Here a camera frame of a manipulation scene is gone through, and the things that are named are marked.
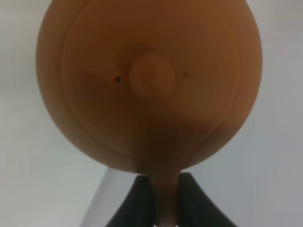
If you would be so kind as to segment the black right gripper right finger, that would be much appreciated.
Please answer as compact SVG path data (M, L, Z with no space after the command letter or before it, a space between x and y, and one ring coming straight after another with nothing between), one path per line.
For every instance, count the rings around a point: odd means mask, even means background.
M236 227L205 194L191 173L179 175L179 227Z

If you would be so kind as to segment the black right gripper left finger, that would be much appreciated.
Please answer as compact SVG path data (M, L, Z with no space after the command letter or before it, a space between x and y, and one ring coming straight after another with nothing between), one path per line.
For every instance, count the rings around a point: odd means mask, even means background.
M157 197L146 175L138 175L108 227L155 227Z

